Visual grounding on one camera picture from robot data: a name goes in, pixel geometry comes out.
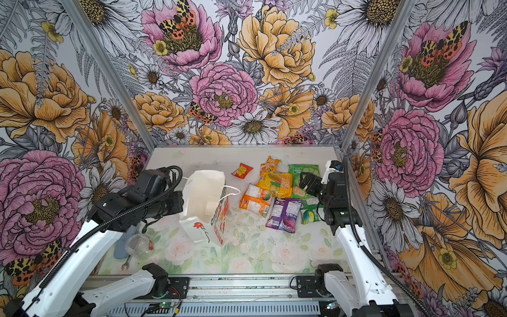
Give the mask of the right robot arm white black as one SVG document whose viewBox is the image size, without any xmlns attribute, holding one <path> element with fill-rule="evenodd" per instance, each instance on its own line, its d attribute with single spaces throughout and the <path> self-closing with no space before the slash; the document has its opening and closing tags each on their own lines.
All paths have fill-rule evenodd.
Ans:
<svg viewBox="0 0 507 317">
<path fill-rule="evenodd" d="M 299 186 L 318 199 L 323 219 L 344 249 L 351 270 L 348 277 L 339 264 L 320 264 L 317 290 L 331 295 L 345 316 L 413 316 L 412 308 L 394 293 L 395 278 L 370 250 L 363 222 L 352 207 L 347 166 L 328 161 L 323 176 L 304 173 Z"/>
</svg>

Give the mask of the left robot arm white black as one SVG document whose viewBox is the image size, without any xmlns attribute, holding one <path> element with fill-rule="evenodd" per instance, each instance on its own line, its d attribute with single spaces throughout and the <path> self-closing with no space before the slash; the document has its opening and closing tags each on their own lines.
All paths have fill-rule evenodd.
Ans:
<svg viewBox="0 0 507 317">
<path fill-rule="evenodd" d="M 170 290 L 168 273 L 157 264 L 105 289 L 82 291 L 92 270 L 110 247 L 130 227 L 150 225 L 183 211 L 184 200 L 177 190 L 183 172 L 169 166 L 141 172 L 136 183 L 105 195 L 88 212 L 75 242 L 31 292 L 8 302 L 6 316 L 102 316 L 138 297 L 164 297 Z"/>
</svg>

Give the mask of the small orange snack packet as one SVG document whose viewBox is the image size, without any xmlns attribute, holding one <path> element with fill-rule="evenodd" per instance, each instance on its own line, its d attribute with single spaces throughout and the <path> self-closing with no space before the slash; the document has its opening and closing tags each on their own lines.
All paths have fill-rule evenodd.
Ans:
<svg viewBox="0 0 507 317">
<path fill-rule="evenodd" d="M 278 170 L 278 165 L 281 161 L 276 158 L 268 157 L 267 161 L 260 166 L 260 176 L 264 177 L 265 175 L 276 172 Z"/>
</svg>

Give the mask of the orange white snack bag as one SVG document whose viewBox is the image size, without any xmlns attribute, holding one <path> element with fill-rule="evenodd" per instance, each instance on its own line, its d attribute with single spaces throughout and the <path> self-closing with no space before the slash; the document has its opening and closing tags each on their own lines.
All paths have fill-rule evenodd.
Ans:
<svg viewBox="0 0 507 317">
<path fill-rule="evenodd" d="M 257 213 L 262 217 L 267 217 L 271 207 L 271 200 L 272 195 L 269 190 L 249 184 L 240 199 L 239 208 Z"/>
</svg>

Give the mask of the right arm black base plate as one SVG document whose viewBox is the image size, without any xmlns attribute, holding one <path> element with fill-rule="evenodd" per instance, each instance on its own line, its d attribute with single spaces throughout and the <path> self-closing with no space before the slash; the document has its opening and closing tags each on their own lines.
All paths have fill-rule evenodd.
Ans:
<svg viewBox="0 0 507 317">
<path fill-rule="evenodd" d="M 315 277 L 310 276 L 296 276 L 295 285 L 298 298 L 326 298 L 329 293 L 323 293 L 318 289 Z"/>
</svg>

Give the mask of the small red snack packet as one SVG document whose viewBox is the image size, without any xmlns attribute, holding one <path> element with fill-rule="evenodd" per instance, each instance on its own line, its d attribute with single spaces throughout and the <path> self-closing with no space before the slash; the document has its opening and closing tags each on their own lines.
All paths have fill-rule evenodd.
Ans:
<svg viewBox="0 0 507 317">
<path fill-rule="evenodd" d="M 232 175 L 239 179 L 245 179 L 250 172 L 252 172 L 253 167 L 246 165 L 244 163 L 240 163 L 239 167 L 232 173 Z"/>
</svg>

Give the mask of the clear plastic cup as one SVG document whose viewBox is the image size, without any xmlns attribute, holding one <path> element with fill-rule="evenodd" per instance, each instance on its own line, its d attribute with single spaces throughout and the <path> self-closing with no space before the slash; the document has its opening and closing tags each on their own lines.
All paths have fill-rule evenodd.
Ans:
<svg viewBox="0 0 507 317">
<path fill-rule="evenodd" d="M 148 260 L 154 253 L 154 243 L 145 234 L 135 234 L 125 243 L 125 251 L 138 260 Z"/>
</svg>

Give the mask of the aluminium frame rail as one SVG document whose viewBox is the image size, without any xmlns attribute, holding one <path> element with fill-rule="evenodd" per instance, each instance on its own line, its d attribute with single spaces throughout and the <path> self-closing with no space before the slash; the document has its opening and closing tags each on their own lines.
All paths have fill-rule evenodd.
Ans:
<svg viewBox="0 0 507 317">
<path fill-rule="evenodd" d="M 197 302 L 297 300 L 297 273 L 170 275 L 188 278 L 186 300 Z"/>
</svg>

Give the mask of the white paper gift bag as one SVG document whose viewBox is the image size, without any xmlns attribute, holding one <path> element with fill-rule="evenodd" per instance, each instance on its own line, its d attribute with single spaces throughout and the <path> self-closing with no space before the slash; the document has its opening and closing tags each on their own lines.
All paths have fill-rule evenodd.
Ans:
<svg viewBox="0 0 507 317">
<path fill-rule="evenodd" d="M 225 174 L 218 170 L 197 170 L 186 180 L 180 226 L 195 244 L 224 244 L 229 198 L 240 190 L 227 186 Z"/>
</svg>

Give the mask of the yellow mango snack bag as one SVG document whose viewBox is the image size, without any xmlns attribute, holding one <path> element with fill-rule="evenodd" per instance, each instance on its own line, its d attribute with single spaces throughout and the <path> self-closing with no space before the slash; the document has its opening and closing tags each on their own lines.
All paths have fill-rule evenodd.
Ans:
<svg viewBox="0 0 507 317">
<path fill-rule="evenodd" d="M 293 176 L 278 171 L 267 173 L 260 178 L 257 187 L 268 190 L 276 198 L 290 198 L 293 194 Z"/>
</svg>

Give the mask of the purple snack bag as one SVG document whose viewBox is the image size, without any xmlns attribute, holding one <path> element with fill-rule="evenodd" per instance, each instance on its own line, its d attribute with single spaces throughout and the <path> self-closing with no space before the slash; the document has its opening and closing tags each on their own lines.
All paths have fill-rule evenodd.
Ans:
<svg viewBox="0 0 507 317">
<path fill-rule="evenodd" d="M 296 231 L 297 218 L 302 207 L 302 200 L 297 198 L 275 198 L 268 221 L 267 228 L 285 231 L 294 234 Z"/>
</svg>

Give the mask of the green circuit board left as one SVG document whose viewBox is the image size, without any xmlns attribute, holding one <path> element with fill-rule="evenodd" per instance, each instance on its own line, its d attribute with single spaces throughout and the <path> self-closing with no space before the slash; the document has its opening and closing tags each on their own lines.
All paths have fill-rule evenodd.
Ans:
<svg viewBox="0 0 507 317">
<path fill-rule="evenodd" d="M 160 303 L 155 303 L 153 305 L 150 305 L 149 308 L 152 310 L 159 310 L 159 309 L 170 310 L 170 309 L 174 308 L 174 305 L 169 302 L 160 302 Z"/>
</svg>

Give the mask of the green rainbow candy bag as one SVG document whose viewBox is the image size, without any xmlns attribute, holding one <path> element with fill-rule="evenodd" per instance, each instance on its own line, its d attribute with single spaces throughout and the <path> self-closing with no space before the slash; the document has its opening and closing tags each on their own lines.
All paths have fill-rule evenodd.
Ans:
<svg viewBox="0 0 507 317">
<path fill-rule="evenodd" d="M 310 223 L 321 221 L 319 209 L 320 203 L 318 198 L 311 197 L 304 199 L 301 207 L 301 223 L 303 225 L 308 225 Z"/>
</svg>

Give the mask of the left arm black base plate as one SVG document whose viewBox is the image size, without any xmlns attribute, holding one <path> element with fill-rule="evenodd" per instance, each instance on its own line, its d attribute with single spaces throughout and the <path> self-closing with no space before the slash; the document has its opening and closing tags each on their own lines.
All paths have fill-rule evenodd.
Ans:
<svg viewBox="0 0 507 317">
<path fill-rule="evenodd" d="M 166 277 L 155 281 L 154 287 L 147 295 L 137 299 L 186 299 L 190 287 L 189 277 Z"/>
</svg>

